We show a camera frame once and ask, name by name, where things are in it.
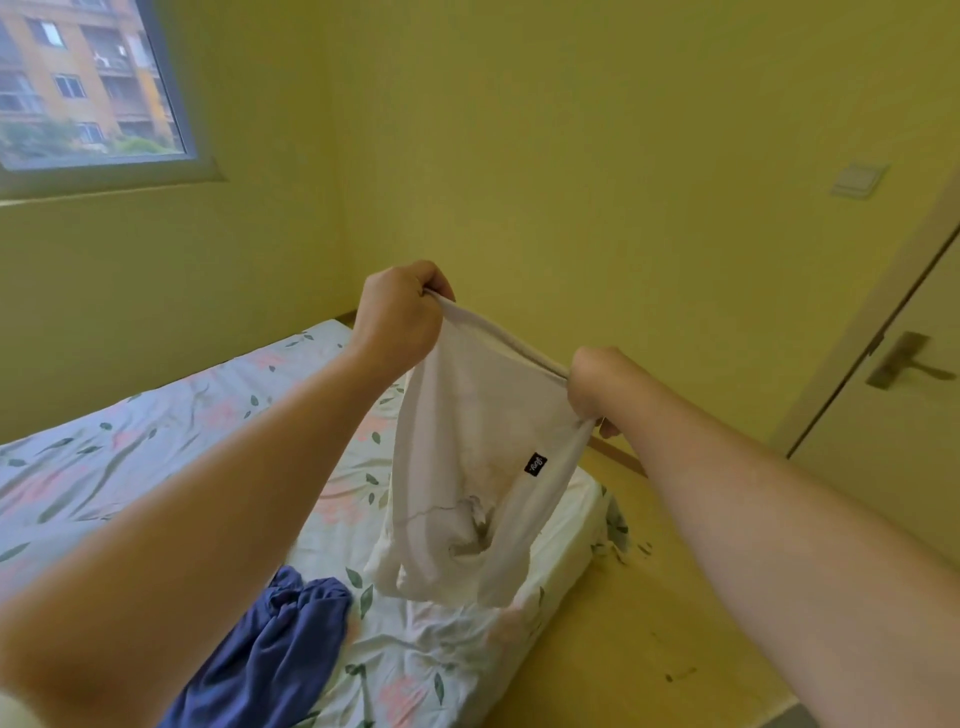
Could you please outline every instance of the clothing label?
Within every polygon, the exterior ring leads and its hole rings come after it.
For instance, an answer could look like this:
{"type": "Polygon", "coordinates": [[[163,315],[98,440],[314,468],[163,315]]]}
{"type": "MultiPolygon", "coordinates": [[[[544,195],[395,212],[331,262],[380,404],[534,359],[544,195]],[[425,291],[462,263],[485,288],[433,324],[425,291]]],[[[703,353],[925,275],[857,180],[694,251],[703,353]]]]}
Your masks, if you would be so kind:
{"type": "Polygon", "coordinates": [[[524,468],[523,471],[525,473],[529,473],[533,477],[537,477],[544,465],[546,465],[546,458],[543,457],[539,452],[535,452],[533,457],[531,457],[530,461],[527,463],[527,467],[524,468]]]}

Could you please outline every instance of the window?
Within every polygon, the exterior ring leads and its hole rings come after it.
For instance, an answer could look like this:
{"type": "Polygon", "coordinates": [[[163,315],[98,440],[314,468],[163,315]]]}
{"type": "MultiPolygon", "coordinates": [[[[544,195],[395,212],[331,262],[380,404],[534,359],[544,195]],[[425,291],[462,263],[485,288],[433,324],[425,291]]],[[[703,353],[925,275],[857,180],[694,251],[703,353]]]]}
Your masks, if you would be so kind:
{"type": "Polygon", "coordinates": [[[127,45],[133,53],[133,62],[138,68],[147,68],[156,73],[156,59],[154,50],[150,47],[150,39],[146,33],[138,33],[135,36],[127,36],[127,45]]]}
{"type": "Polygon", "coordinates": [[[0,201],[220,179],[187,125],[159,2],[0,0],[8,27],[19,15],[36,43],[62,49],[21,57],[0,24],[0,201]],[[41,4],[56,22],[36,17],[41,4]]]}
{"type": "Polygon", "coordinates": [[[83,144],[103,144],[107,139],[100,129],[100,125],[92,121],[77,122],[77,133],[83,144]]]}
{"type": "Polygon", "coordinates": [[[73,0],[73,4],[87,11],[108,11],[110,9],[108,0],[73,0]]]}
{"type": "Polygon", "coordinates": [[[121,121],[120,132],[123,136],[135,136],[140,139],[153,139],[156,137],[154,123],[152,121],[121,121]]]}
{"type": "Polygon", "coordinates": [[[43,101],[34,91],[30,79],[22,73],[0,71],[0,118],[4,112],[42,114],[44,111],[43,101]]]}
{"type": "Polygon", "coordinates": [[[84,85],[80,83],[80,76],[66,76],[58,74],[54,76],[57,82],[57,88],[60,89],[60,95],[64,99],[85,99],[86,92],[84,85]]]}
{"type": "Polygon", "coordinates": [[[34,34],[34,40],[40,45],[52,45],[57,48],[66,48],[63,38],[60,36],[60,30],[57,23],[51,23],[48,20],[36,20],[27,18],[27,25],[30,26],[30,32],[34,34]]]}

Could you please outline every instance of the yellow wall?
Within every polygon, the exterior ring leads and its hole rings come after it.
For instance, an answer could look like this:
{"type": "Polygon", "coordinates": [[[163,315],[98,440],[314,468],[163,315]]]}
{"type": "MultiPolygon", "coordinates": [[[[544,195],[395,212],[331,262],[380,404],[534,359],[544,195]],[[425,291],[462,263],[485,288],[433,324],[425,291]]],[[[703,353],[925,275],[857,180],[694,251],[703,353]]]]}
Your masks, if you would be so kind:
{"type": "Polygon", "coordinates": [[[952,0],[326,4],[357,273],[767,437],[960,157],[952,0]],[[891,162],[866,203],[848,161],[891,162]]]}
{"type": "Polygon", "coordinates": [[[354,306],[315,5],[159,5],[228,182],[0,207],[0,442],[354,306]]]}

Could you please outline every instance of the blue clothing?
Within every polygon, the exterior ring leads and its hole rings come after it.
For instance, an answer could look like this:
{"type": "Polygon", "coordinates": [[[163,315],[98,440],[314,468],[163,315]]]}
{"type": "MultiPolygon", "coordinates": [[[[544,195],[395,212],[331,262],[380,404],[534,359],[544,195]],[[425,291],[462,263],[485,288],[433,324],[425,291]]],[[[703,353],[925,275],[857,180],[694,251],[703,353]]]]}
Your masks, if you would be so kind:
{"type": "Polygon", "coordinates": [[[352,597],[282,567],[180,693],[159,728],[289,728],[320,697],[352,597]]]}

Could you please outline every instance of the wooden floor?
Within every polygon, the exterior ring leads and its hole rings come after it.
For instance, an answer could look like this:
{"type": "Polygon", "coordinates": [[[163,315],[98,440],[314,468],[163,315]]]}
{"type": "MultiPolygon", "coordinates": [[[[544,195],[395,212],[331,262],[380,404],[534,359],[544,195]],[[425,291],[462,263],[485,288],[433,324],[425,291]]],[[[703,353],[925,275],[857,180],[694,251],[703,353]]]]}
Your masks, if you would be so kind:
{"type": "Polygon", "coordinates": [[[656,494],[588,449],[634,539],[597,557],[543,633],[488,728],[754,728],[792,702],[724,611],[656,494]]]}

